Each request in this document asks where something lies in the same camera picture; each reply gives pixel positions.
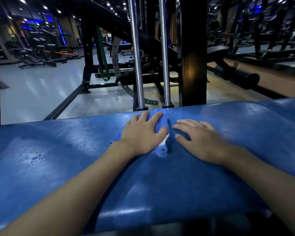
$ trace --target person's left hand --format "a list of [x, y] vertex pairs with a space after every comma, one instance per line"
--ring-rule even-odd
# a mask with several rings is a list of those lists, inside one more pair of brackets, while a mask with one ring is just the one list
[[154, 133], [157, 121], [163, 115], [162, 112], [155, 113], [149, 121], [147, 116], [149, 112], [135, 114], [130, 121], [126, 123], [122, 131], [120, 143], [127, 145], [133, 150], [134, 156], [139, 156], [150, 152], [159, 145], [168, 134], [167, 127], [162, 127], [158, 133]]

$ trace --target brown floor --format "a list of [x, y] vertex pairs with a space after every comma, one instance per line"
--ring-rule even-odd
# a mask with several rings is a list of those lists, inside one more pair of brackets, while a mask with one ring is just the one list
[[[238, 68], [248, 71], [250, 73], [257, 73], [260, 75], [259, 86], [272, 90], [276, 93], [285, 95], [287, 97], [295, 97], [295, 75], [288, 75], [286, 73], [271, 70], [269, 68], [259, 67], [251, 64], [241, 63], [238, 61], [225, 59], [225, 62], [230, 66], [238, 63]], [[209, 63], [208, 66], [215, 67], [215, 63]]]

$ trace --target ceiling light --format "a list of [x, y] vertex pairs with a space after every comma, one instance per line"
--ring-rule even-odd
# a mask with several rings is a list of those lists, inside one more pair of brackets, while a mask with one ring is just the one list
[[25, 0], [20, 0], [20, 2], [26, 4], [26, 1]]

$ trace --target blue cloth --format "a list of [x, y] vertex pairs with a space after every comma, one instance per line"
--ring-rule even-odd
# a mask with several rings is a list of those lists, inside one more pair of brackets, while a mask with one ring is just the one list
[[[167, 112], [166, 112], [165, 109], [154, 109], [154, 110], [150, 111], [150, 114], [148, 115], [147, 121], [157, 112], [163, 112], [163, 116], [161, 116], [161, 118], [156, 123], [154, 132], [158, 133], [158, 131], [161, 129], [161, 127], [166, 126], [167, 130], [168, 130], [168, 133], [169, 133], [168, 116], [167, 116]], [[122, 130], [112, 139], [110, 144], [112, 142], [120, 140], [121, 134], [122, 134], [122, 131], [123, 131], [124, 128], [125, 128], [125, 126], [122, 127]], [[155, 154], [157, 154], [159, 157], [166, 157], [167, 156], [167, 151], [168, 151], [166, 144], [162, 145], [162, 146], [155, 147], [152, 150], [152, 152], [155, 152]]]

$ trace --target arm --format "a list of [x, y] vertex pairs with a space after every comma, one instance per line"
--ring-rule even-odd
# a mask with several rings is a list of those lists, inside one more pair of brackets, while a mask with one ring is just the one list
[[151, 151], [165, 138], [166, 127], [154, 133], [162, 114], [154, 114], [149, 121], [148, 112], [142, 113], [139, 120], [139, 115], [134, 115], [127, 122], [120, 141], [112, 143], [93, 164], [8, 225], [0, 236], [79, 235], [125, 165], [135, 156]]
[[176, 139], [197, 158], [219, 164], [242, 178], [295, 234], [295, 177], [261, 161], [244, 147], [225, 142], [210, 123], [185, 119], [173, 128], [189, 134], [191, 141]]

